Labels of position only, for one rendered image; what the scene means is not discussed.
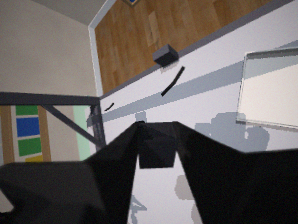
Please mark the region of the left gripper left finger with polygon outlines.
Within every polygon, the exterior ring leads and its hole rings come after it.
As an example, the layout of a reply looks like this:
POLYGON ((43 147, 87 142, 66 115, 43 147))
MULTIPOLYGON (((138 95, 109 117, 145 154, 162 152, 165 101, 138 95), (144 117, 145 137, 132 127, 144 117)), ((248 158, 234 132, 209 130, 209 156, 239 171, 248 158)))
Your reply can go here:
POLYGON ((83 161, 2 165, 0 190, 13 207, 18 203, 88 203, 99 224, 127 224, 138 158, 138 127, 139 123, 133 123, 83 161))

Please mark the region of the dark grey metal support frame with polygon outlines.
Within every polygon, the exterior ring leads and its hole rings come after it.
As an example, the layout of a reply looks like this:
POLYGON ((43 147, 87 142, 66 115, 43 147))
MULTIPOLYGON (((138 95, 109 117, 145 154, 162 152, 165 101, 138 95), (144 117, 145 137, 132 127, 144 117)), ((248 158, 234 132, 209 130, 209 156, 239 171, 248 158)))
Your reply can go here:
POLYGON ((0 106, 41 106, 85 137, 87 140, 103 148, 102 142, 97 140, 83 128, 78 126, 53 106, 95 106, 100 104, 100 97, 0 92, 0 106))

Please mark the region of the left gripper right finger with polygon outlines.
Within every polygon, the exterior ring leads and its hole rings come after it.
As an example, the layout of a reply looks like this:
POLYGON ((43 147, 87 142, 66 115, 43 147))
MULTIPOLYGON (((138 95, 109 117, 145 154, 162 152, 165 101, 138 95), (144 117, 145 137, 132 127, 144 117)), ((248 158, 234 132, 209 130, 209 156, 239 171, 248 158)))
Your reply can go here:
POLYGON ((261 179, 298 174, 298 148, 243 153, 178 121, 172 124, 203 224, 236 224, 261 179))

